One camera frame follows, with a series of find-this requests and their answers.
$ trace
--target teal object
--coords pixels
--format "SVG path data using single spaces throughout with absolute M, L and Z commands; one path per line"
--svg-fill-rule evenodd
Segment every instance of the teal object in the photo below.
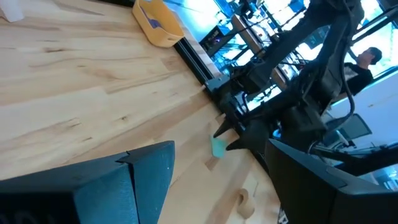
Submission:
M 222 139 L 213 138 L 210 136 L 211 150 L 213 151 L 213 156 L 216 158 L 224 157 L 225 149 L 228 143 Z
M 139 223 L 128 164 L 77 189 L 73 200 L 80 223 Z

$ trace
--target yellow bin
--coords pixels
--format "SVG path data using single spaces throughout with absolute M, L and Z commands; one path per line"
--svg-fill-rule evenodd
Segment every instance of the yellow bin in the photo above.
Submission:
M 132 14 L 155 46 L 172 47 L 184 37 L 178 20 L 163 0 L 136 0 Z

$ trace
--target white wall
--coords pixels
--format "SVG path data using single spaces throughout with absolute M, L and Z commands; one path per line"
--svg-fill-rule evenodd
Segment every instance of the white wall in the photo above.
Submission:
M 398 142 L 398 72 L 369 86 L 354 97 L 355 113 L 368 124 L 373 134 L 354 140 L 358 148 Z M 345 99 L 332 106 L 330 114 L 336 118 L 349 111 Z

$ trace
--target wood grain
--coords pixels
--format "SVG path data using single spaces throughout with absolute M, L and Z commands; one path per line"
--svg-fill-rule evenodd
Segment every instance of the wood grain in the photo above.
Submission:
M 276 222 L 279 201 L 265 172 L 245 150 L 212 157 L 219 112 L 174 49 L 147 41 L 131 9 L 84 0 L 20 4 L 24 20 L 0 20 L 0 179 L 174 140 L 159 223 L 245 223 L 236 213 L 242 186 L 258 205 L 246 223 Z

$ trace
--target person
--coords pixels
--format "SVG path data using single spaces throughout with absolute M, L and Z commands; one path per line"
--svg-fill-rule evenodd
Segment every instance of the person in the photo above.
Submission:
M 373 74 L 369 70 L 370 65 L 375 65 L 382 58 L 382 52 L 377 47 L 370 47 L 356 58 L 356 64 L 345 63 L 344 75 L 347 80 L 348 88 L 353 94 L 357 95 L 365 87 L 373 82 Z M 339 96 L 334 102 L 347 97 L 347 92 L 342 87 Z

